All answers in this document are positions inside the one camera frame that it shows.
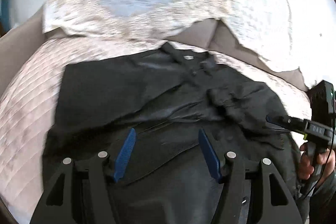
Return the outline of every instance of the dark sleeve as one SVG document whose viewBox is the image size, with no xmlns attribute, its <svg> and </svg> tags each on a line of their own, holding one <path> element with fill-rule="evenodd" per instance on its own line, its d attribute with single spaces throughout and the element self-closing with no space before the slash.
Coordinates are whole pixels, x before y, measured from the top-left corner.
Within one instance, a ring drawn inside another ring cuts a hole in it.
<svg viewBox="0 0 336 224">
<path fill-rule="evenodd" d="M 287 115 L 280 98 L 266 83 L 228 83 L 227 86 L 211 89 L 209 96 L 214 105 L 223 107 L 226 116 L 242 128 L 258 136 L 283 133 L 283 128 L 266 122 L 266 115 Z"/>
<path fill-rule="evenodd" d="M 331 223 L 327 219 L 336 209 L 335 190 L 336 175 L 334 170 L 310 199 L 310 224 Z"/>
</svg>

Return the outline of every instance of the black garment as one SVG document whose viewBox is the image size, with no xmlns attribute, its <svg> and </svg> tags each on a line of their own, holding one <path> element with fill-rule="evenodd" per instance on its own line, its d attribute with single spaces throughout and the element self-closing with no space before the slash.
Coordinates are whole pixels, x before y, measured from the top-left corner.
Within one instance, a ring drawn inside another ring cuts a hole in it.
<svg viewBox="0 0 336 224">
<path fill-rule="evenodd" d="M 207 224 L 222 185 L 210 177 L 198 146 L 201 127 L 249 160 L 270 158 L 296 197 L 300 153 L 289 133 L 266 124 L 269 113 L 286 115 L 278 96 L 208 52 L 166 43 L 68 65 L 46 139 L 43 181 L 65 157 L 87 159 L 111 144 L 117 150 L 134 127 L 125 177 L 109 189 L 121 222 Z"/>
<path fill-rule="evenodd" d="M 336 174 L 333 171 L 315 191 L 310 201 L 310 224 L 332 224 L 336 221 Z"/>
</svg>

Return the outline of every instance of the black jacket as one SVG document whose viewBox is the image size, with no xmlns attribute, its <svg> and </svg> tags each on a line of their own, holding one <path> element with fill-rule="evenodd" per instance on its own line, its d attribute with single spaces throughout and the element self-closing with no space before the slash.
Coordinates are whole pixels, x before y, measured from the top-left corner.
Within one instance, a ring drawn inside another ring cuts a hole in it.
<svg viewBox="0 0 336 224">
<path fill-rule="evenodd" d="M 222 185 L 198 146 L 203 127 L 249 160 L 270 158 L 294 197 L 300 153 L 289 133 L 266 124 L 286 115 L 265 83 L 216 64 L 208 52 L 158 50 L 66 66 L 43 153 L 46 182 L 65 157 L 89 158 L 134 127 L 125 177 L 110 189 L 121 223 L 210 223 Z M 307 208 L 301 209 L 303 217 Z"/>
</svg>

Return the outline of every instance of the beige fabric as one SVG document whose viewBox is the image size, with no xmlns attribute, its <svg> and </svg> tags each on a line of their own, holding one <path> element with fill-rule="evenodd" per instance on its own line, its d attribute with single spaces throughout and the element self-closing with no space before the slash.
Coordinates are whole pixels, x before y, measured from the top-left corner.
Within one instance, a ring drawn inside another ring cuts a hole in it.
<svg viewBox="0 0 336 224">
<path fill-rule="evenodd" d="M 222 21 L 217 21 L 212 18 L 196 22 L 180 34 L 168 37 L 168 39 L 203 47 L 210 51 L 225 53 L 272 75 L 278 76 L 300 90 L 308 90 L 300 69 L 282 72 L 272 71 L 259 59 L 255 52 L 241 46 L 229 28 Z"/>
<path fill-rule="evenodd" d="M 196 47 L 208 48 L 216 31 L 218 20 L 213 18 L 193 23 L 188 29 L 169 37 L 171 41 L 177 41 Z"/>
<path fill-rule="evenodd" d="M 66 64 L 101 60 L 158 48 L 165 41 L 116 42 L 94 38 L 58 38 L 43 44 L 22 67 L 0 102 L 0 195 L 9 206 L 31 217 L 42 194 L 41 154 L 53 124 L 55 105 Z M 173 42 L 176 48 L 204 49 Z M 289 115 L 310 118 L 304 92 L 284 80 L 235 58 L 212 52 L 247 77 L 267 83 Z M 296 138 L 298 144 L 302 137 Z"/>
<path fill-rule="evenodd" d="M 42 18 L 41 8 L 23 25 L 0 38 L 0 97 L 22 65 L 45 42 Z"/>
</svg>

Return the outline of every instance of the hand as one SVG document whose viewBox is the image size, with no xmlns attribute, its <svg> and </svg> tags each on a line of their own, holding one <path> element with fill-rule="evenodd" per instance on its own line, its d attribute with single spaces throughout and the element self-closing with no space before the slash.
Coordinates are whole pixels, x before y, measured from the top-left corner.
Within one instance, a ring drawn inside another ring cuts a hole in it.
<svg viewBox="0 0 336 224">
<path fill-rule="evenodd" d="M 300 146 L 300 151 L 307 150 L 307 144 L 304 143 Z M 327 158 L 329 155 L 330 150 L 327 149 L 327 152 L 323 154 L 319 154 L 317 157 L 317 163 L 318 164 L 325 164 L 327 162 Z M 306 153 L 303 153 L 301 156 L 301 162 L 299 164 L 299 171 L 298 171 L 298 177 L 303 180 L 309 179 L 310 175 L 314 172 L 314 167 L 311 165 L 312 159 L 310 159 Z M 320 179 L 319 183 L 316 184 L 316 187 L 320 187 L 322 183 L 325 181 L 325 179 L 334 171 L 335 169 L 335 151 L 332 150 L 329 160 L 327 164 L 325 165 L 324 172 L 322 175 L 322 178 Z"/>
</svg>

